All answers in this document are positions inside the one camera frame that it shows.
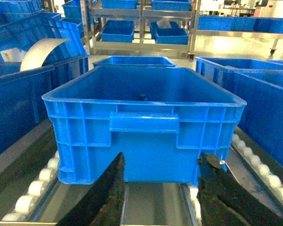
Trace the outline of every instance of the shelf caster wheel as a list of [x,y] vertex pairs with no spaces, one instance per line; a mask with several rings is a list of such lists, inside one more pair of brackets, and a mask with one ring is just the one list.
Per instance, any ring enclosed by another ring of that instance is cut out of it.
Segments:
[[189,55],[188,55],[189,61],[193,61],[194,58],[195,58],[195,54],[189,54]]

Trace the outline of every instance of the metal shelving rack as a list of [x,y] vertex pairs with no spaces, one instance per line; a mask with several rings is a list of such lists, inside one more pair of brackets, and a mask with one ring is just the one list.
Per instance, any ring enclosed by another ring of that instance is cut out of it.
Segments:
[[[93,54],[105,54],[111,55],[119,54],[121,51],[139,51],[154,52],[156,56],[166,55],[166,53],[176,53],[178,55],[188,56],[189,60],[193,60],[195,56],[195,43],[197,35],[203,36],[224,36],[224,37],[238,37],[238,38],[263,38],[263,39],[275,39],[273,46],[271,47],[270,54],[273,55],[276,50],[276,45],[279,39],[283,39],[283,34],[279,33],[261,33],[261,32],[227,32],[227,31],[207,31],[198,30],[198,22],[200,16],[201,0],[193,0],[191,2],[191,11],[165,11],[165,10],[153,10],[151,3],[147,3],[146,0],[141,0],[137,9],[121,9],[121,8],[101,8],[101,1],[99,0],[95,5],[92,5],[91,1],[81,0],[81,9],[83,15],[83,28],[84,39],[87,40],[92,37],[92,47],[89,42],[85,42],[87,51]],[[126,43],[126,42],[102,42],[100,33],[95,32],[94,24],[89,23],[87,17],[87,10],[90,10],[92,18],[101,18],[102,27],[106,19],[120,19],[120,20],[132,20],[133,18],[139,19],[139,42],[138,43]],[[183,27],[185,27],[189,33],[188,45],[174,45],[174,44],[150,44],[145,43],[145,34],[147,33],[145,27],[146,22],[158,21],[162,18],[168,18],[172,21],[182,21]]]
[[[196,4],[197,0],[192,1],[192,6]],[[138,43],[126,43],[126,42],[103,42],[99,33],[95,32],[95,26],[93,23],[89,24],[87,19],[87,11],[89,8],[91,18],[101,18],[102,27],[106,19],[118,19],[118,20],[139,20],[139,42]],[[92,47],[89,43],[86,43],[86,47],[90,53],[97,54],[98,51],[154,51],[155,55],[160,55],[159,52],[172,52],[177,54],[189,54],[189,49],[192,40],[192,32],[194,26],[190,24],[195,21],[196,14],[199,14],[195,10],[195,7],[191,7],[191,11],[165,11],[165,10],[153,10],[150,3],[146,0],[141,0],[137,9],[122,9],[122,8],[101,8],[101,1],[99,0],[95,5],[92,5],[91,1],[88,5],[84,0],[81,0],[81,9],[83,15],[83,27],[85,38],[89,37],[88,26],[91,27],[92,35]],[[187,45],[174,45],[174,44],[151,44],[145,43],[145,34],[147,33],[145,27],[146,22],[158,21],[162,18],[169,18],[172,21],[182,22],[183,27],[188,31],[189,41]]]

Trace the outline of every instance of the crate handle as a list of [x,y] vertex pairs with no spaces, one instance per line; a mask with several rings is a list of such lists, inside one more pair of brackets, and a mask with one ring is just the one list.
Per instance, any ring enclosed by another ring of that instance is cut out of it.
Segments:
[[140,133],[178,133],[178,114],[112,112],[110,131]]

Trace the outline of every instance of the metal shelf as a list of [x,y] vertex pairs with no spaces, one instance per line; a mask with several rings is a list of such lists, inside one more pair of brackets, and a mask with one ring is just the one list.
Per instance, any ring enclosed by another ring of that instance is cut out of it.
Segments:
[[196,35],[225,36],[225,37],[254,38],[254,39],[283,39],[283,34],[260,33],[260,32],[227,32],[227,31],[197,30]]

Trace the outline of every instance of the stacked blue bins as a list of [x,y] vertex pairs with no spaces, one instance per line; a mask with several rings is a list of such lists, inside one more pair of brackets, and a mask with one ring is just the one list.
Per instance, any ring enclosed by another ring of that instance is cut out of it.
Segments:
[[283,71],[237,73],[233,92],[248,103],[239,127],[283,168]]
[[41,96],[88,71],[88,55],[20,72],[0,63],[0,154],[47,117]]
[[[95,5],[97,3],[97,0],[93,0],[92,4]],[[80,36],[84,36],[83,32],[83,21],[82,21],[82,13],[81,13],[81,2],[80,0],[72,0],[64,5],[62,5],[65,18],[63,19],[64,21],[68,21],[70,23],[77,24],[78,30],[80,32]],[[87,16],[90,18],[90,21],[92,21],[91,16],[90,16],[90,11],[87,11]]]
[[0,0],[0,25],[21,20],[42,11],[39,0]]
[[283,34],[283,18],[257,18],[254,31]]
[[154,10],[190,11],[190,0],[152,0]]
[[108,20],[101,35],[102,41],[132,42],[134,21]]
[[252,32],[256,21],[256,17],[234,17],[231,31]]
[[283,70],[283,65],[255,59],[196,57],[196,71],[207,79],[233,92],[236,72]]
[[137,8],[138,0],[102,0],[103,8]]
[[76,24],[41,15],[1,26],[0,52],[11,48],[28,51],[32,45],[44,38],[70,39],[56,47],[47,57],[46,63],[86,54]]
[[41,15],[55,20],[62,20],[62,15],[60,13],[42,13]]
[[[171,28],[180,28],[177,22],[170,21]],[[152,39],[156,39],[156,30],[160,29],[157,22],[151,22],[150,23],[150,34]]]
[[42,98],[67,184],[92,184],[123,152],[125,181],[197,186],[200,153],[227,159],[246,105],[187,68],[122,65],[98,66]]
[[94,67],[102,65],[123,65],[123,66],[158,66],[175,67],[172,61],[162,56],[109,56],[106,59],[93,63]]
[[81,19],[77,18],[64,18],[62,19],[65,22],[73,23],[77,25],[77,29],[79,30],[80,37],[84,36],[84,30],[83,30],[83,22]]
[[230,31],[234,17],[224,16],[200,16],[198,29],[212,31]]

